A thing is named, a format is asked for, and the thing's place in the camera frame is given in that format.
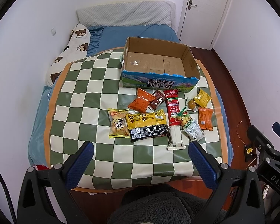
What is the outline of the yellow black noodle packet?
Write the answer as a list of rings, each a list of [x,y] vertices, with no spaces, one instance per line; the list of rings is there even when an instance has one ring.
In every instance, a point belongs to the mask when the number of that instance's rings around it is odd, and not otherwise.
[[[153,113],[127,114],[130,142],[166,136],[169,133],[167,117],[163,109]]]

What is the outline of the orange snack packet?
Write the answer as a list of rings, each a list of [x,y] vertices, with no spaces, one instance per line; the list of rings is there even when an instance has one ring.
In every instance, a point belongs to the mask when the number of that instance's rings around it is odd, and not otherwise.
[[[146,110],[152,101],[156,100],[156,97],[150,93],[147,93],[145,90],[138,88],[137,97],[132,101],[128,108],[139,113],[146,113]]]

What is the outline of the grey fuzzy clothing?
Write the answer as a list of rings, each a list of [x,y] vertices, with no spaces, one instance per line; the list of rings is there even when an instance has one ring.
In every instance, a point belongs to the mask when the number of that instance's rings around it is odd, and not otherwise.
[[[136,187],[124,194],[107,223],[192,223],[205,204],[166,183]]]

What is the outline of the orange rice cracker packet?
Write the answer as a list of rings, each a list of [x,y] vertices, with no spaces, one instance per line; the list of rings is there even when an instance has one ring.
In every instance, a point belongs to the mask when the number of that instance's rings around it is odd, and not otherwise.
[[[209,108],[198,108],[198,123],[202,130],[213,131],[212,126],[212,114],[213,110]]]

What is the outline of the grey white pillow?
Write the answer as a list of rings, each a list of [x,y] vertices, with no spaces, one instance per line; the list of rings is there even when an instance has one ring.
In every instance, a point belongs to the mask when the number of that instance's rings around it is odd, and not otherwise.
[[[171,1],[121,1],[78,9],[76,13],[86,27],[154,24],[175,27],[175,3]]]

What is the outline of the bear print pillow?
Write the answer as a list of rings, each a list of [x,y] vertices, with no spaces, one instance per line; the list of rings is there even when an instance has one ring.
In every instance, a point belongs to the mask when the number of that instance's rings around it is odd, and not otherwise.
[[[46,73],[46,86],[52,86],[54,84],[57,78],[56,74],[62,72],[67,64],[86,57],[90,44],[90,37],[89,30],[83,24],[78,23],[74,29],[72,29],[68,44],[61,54],[56,57]]]

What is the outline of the white wafer packet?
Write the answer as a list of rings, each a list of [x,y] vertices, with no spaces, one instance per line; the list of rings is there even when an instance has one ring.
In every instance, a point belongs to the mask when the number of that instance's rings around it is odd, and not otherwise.
[[[169,145],[168,151],[183,150],[186,146],[183,144],[181,137],[181,128],[179,125],[174,125],[169,128]]]

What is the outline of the yellow biscuit snack bag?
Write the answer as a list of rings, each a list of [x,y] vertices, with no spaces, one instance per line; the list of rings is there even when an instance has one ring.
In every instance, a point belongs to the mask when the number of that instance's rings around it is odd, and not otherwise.
[[[108,109],[109,119],[111,122],[109,138],[130,138],[130,133],[127,127],[126,116],[128,109]]]

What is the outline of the white door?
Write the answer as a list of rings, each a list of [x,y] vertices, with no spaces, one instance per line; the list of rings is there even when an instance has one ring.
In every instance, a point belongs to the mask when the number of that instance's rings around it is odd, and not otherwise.
[[[197,8],[188,10],[183,0],[178,37],[180,42],[196,48],[213,48],[231,0],[192,0]]]

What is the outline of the wall socket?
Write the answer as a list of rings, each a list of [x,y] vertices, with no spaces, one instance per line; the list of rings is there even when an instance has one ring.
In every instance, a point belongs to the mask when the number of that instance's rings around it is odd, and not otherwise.
[[[52,28],[52,29],[51,29],[51,34],[52,34],[52,36],[55,36],[55,34],[56,34],[55,28]]]

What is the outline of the silver snack packet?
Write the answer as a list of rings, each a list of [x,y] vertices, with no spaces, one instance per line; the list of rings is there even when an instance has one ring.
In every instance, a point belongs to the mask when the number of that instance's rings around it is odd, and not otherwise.
[[[191,122],[187,123],[183,131],[188,135],[191,141],[199,141],[205,136],[205,133],[200,128],[197,119],[193,119]]]

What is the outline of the green white checkered mat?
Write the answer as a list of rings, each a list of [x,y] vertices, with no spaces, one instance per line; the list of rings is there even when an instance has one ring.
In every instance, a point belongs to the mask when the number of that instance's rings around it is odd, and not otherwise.
[[[51,93],[43,142],[48,167],[92,142],[77,190],[102,191],[197,175],[188,155],[193,140],[218,162],[230,162],[210,75],[187,45],[130,38],[123,48],[65,66]]]

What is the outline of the dark red snack packet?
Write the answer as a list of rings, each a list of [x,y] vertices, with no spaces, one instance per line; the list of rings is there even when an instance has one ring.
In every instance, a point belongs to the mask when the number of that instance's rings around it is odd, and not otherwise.
[[[159,90],[155,90],[152,95],[155,97],[149,104],[149,108],[155,111],[166,100],[166,96]]]

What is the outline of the cardboard milk box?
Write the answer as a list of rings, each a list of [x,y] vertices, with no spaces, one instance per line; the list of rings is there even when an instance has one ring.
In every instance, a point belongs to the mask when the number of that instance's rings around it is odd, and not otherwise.
[[[121,68],[126,88],[177,89],[188,93],[200,80],[200,71],[187,45],[153,38],[129,37]]]

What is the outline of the packaged braised egg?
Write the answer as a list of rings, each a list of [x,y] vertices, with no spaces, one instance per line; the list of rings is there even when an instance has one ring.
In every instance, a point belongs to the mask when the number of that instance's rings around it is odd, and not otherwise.
[[[198,111],[196,102],[193,99],[191,99],[191,98],[187,98],[186,106],[187,106],[187,110],[191,110],[193,112],[197,112]]]

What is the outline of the red long snack packet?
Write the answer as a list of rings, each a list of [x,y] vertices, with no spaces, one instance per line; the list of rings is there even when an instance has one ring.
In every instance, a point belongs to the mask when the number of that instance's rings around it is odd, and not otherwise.
[[[179,101],[178,101],[178,90],[170,89],[165,90],[164,95],[166,97],[166,107],[168,113],[169,125],[180,125],[178,120],[178,114],[180,112]]]

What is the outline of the blue bed sheet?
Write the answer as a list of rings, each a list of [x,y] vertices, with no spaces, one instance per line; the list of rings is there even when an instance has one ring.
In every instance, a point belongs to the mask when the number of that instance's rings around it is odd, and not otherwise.
[[[125,46],[128,37],[154,38],[175,43],[180,42],[175,31],[167,25],[91,26],[88,27],[88,30],[90,32],[90,44],[87,49],[87,56],[93,56],[115,47]],[[44,86],[36,111],[36,117],[28,143],[28,160],[32,166],[47,166],[44,154],[43,135],[51,90],[51,86]]]

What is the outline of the yellow snack packet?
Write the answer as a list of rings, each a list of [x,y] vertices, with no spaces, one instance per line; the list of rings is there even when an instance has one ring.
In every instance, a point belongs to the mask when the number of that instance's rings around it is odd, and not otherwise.
[[[193,98],[196,105],[202,108],[206,108],[211,99],[211,96],[202,89],[199,89],[198,94]]]

